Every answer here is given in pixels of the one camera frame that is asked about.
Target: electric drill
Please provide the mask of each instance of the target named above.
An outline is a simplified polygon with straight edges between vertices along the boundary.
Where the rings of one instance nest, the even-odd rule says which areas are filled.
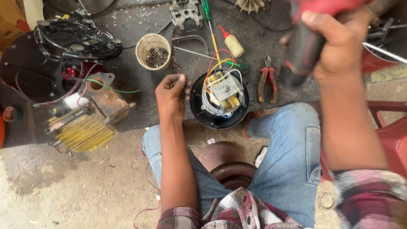
[[[340,12],[357,9],[369,1],[291,0],[291,14],[295,28],[282,62],[279,82],[287,88],[301,86],[313,71],[326,41],[321,34],[312,31],[301,21],[302,12],[310,10],[335,17]]]

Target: yellow wire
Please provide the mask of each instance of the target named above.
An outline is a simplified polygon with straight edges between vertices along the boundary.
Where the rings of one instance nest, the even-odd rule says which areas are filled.
[[[209,93],[209,91],[207,90],[207,88],[205,88],[205,83],[206,83],[206,80],[208,79],[208,76],[211,74],[211,72],[212,72],[218,65],[220,65],[221,63],[226,62],[226,61],[228,61],[228,60],[231,60],[232,63],[234,64],[234,61],[233,61],[231,58],[222,60],[222,61],[219,62],[217,65],[215,65],[215,67],[213,67],[212,70],[209,71],[209,73],[207,74],[207,76],[206,76],[206,78],[205,78],[205,80],[204,80],[204,82],[203,82],[203,85],[204,85],[203,88],[205,89],[205,91],[206,91],[208,94],[210,94],[210,93]]]

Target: dusty floor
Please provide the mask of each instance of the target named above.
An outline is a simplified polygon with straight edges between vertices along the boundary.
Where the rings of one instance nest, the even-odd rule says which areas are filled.
[[[368,83],[369,100],[406,101],[407,79]],[[404,114],[385,113],[388,123]],[[252,162],[266,139],[241,137],[243,123],[215,131],[193,121],[184,124],[186,142],[199,155],[207,140],[231,141]],[[155,190],[144,177],[148,160],[139,153],[146,130],[125,132],[92,153],[59,155],[46,145],[27,145],[0,151],[1,228],[132,228],[142,209],[157,207]],[[151,169],[148,177],[155,183]],[[321,183],[321,193],[332,193],[332,183]],[[329,196],[323,199],[331,203]],[[140,229],[155,228],[160,211],[142,213]],[[317,208],[318,229],[339,228],[334,210]]]

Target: red nozzle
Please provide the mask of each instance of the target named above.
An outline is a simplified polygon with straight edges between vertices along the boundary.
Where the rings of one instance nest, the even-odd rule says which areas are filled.
[[[221,28],[221,30],[222,30],[222,32],[223,32],[223,38],[226,39],[226,38],[230,35],[230,33],[225,32],[225,31],[223,30],[223,28],[221,27],[221,25],[219,25],[219,28]]]

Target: cardboard box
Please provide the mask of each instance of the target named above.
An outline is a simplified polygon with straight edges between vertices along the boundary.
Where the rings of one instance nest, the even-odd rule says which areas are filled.
[[[0,6],[0,50],[3,50],[30,29],[14,0],[0,0]]]

